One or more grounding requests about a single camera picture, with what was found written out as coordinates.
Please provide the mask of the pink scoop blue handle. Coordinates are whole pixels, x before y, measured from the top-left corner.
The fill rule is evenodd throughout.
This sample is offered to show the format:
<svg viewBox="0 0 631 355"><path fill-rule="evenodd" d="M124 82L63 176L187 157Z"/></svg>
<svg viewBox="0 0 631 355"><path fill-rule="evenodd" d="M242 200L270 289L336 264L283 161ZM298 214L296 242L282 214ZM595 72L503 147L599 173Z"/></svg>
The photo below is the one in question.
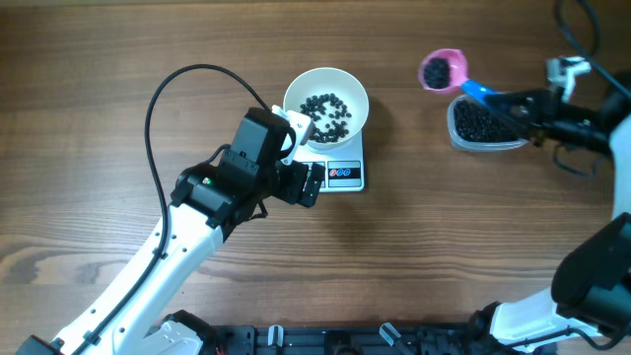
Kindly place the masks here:
<svg viewBox="0 0 631 355"><path fill-rule="evenodd" d="M468 78L468 64L463 52L440 48L428 54L420 64L418 79L427 91L453 94L457 91L485 106L485 98L497 92Z"/></svg>

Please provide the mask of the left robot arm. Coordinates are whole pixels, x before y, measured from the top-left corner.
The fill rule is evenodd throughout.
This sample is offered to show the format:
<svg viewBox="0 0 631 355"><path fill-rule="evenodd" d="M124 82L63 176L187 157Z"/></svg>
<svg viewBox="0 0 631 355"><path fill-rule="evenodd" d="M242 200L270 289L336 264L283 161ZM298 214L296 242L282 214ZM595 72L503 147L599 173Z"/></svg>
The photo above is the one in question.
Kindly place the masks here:
<svg viewBox="0 0 631 355"><path fill-rule="evenodd" d="M212 353L214 330L187 312L154 322L183 282L270 196L315 204L324 169L295 160L315 129L303 113L251 108L231 145L184 170L166 214L104 292L52 341L30 336L21 354Z"/></svg>

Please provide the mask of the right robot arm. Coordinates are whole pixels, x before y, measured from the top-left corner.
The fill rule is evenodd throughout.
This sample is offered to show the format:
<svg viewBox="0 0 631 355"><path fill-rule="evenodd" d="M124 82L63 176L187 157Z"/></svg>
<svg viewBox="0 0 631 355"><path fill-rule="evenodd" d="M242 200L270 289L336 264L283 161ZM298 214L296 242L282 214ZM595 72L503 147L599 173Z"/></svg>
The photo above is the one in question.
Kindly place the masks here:
<svg viewBox="0 0 631 355"><path fill-rule="evenodd" d="M572 337L606 351L630 334L630 75L614 77L598 110L566 104L562 94L539 89L484 102L523 138L610 159L611 220L562 260L548 289L476 312L461 341L467 353L532 353Z"/></svg>

